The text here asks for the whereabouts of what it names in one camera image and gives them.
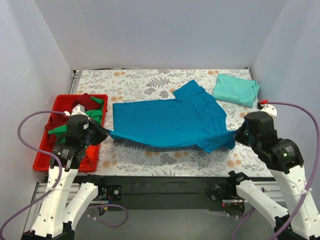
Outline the blue t shirt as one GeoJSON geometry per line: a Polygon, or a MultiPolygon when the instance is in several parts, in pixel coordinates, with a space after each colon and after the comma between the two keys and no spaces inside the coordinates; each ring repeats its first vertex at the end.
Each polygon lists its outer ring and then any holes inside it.
{"type": "Polygon", "coordinates": [[[235,147],[235,132],[226,125],[227,114],[195,80],[173,94],[173,99],[113,104],[111,137],[154,148],[198,146],[208,154],[220,147],[235,147]]]}

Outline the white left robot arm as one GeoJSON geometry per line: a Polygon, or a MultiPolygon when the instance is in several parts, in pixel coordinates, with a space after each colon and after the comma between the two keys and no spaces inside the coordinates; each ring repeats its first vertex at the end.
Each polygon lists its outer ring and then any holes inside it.
{"type": "Polygon", "coordinates": [[[93,175],[81,185],[76,196],[68,203],[68,196],[81,161],[89,146],[97,146],[109,131],[84,112],[66,113],[64,142],[57,142],[47,155],[51,157],[45,194],[37,218],[23,240],[72,240],[75,228],[90,202],[106,196],[102,177],[93,175]]]}

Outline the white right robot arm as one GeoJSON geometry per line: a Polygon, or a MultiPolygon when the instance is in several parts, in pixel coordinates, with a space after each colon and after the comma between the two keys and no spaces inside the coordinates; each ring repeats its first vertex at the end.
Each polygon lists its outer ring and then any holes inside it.
{"type": "Polygon", "coordinates": [[[308,181],[298,146],[290,139],[278,137],[273,118],[264,111],[247,114],[235,139],[251,147],[265,163],[286,206],[272,200],[242,172],[229,172],[227,195],[248,201],[270,223],[278,240],[318,240],[320,213],[306,190],[308,181]]]}

